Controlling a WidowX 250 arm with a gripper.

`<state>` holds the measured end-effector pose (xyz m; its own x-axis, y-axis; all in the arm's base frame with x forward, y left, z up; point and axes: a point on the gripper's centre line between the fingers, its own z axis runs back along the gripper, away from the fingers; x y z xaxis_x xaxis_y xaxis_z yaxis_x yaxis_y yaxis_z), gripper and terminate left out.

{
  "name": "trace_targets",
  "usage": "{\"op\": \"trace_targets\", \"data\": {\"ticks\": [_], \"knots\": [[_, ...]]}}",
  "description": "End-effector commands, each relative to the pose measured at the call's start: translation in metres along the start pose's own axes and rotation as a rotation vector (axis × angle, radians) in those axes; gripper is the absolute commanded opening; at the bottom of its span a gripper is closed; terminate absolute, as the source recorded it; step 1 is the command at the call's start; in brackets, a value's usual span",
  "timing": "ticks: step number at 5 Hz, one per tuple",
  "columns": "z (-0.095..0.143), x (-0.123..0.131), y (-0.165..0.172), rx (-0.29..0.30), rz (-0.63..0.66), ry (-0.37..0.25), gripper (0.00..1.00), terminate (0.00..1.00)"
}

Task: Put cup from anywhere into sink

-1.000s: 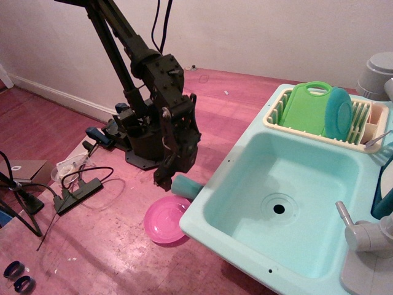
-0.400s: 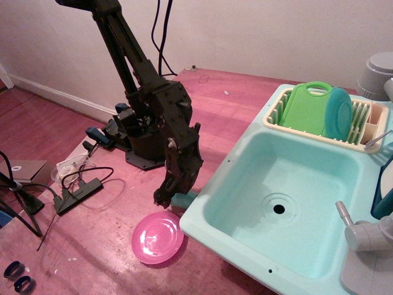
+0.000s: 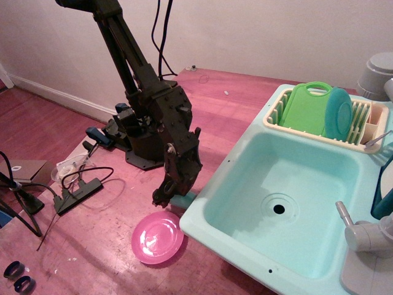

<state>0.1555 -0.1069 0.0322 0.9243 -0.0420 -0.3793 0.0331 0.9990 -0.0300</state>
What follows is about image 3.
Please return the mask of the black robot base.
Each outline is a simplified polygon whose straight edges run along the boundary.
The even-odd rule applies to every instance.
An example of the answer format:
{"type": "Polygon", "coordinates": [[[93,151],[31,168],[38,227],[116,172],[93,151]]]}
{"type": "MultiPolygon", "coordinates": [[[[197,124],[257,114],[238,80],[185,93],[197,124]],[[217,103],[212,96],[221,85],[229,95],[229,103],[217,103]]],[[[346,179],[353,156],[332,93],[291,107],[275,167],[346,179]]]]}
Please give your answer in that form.
{"type": "Polygon", "coordinates": [[[116,114],[102,129],[111,145],[125,152],[125,160],[144,171],[162,167],[163,143],[147,117],[137,118],[125,103],[115,105],[116,114]]]}

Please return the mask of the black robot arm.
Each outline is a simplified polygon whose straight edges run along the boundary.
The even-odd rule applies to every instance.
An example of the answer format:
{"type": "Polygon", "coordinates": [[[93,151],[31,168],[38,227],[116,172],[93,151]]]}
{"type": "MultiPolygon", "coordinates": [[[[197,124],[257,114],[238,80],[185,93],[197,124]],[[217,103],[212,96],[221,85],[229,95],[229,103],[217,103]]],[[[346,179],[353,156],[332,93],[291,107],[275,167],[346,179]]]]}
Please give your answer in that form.
{"type": "Polygon", "coordinates": [[[131,152],[129,163],[146,170],[154,162],[165,176],[152,203],[165,208],[175,196],[185,196],[202,164],[198,154],[200,128],[190,130],[192,104],[181,86],[156,74],[123,18],[118,1],[57,1],[61,7],[92,14],[125,88],[128,104],[103,134],[131,152]]]}

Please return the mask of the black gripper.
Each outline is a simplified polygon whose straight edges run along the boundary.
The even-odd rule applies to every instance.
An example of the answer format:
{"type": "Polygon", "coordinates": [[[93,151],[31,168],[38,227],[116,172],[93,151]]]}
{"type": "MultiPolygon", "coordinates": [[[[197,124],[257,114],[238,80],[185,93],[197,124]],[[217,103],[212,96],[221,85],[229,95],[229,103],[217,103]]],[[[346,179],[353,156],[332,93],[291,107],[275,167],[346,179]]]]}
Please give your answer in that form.
{"type": "Polygon", "coordinates": [[[165,146],[165,177],[158,189],[152,194],[152,204],[156,207],[166,208],[174,195],[186,195],[193,187],[202,164],[198,148],[201,128],[189,132],[186,139],[194,144],[184,153],[178,152],[173,143],[165,146]]]}

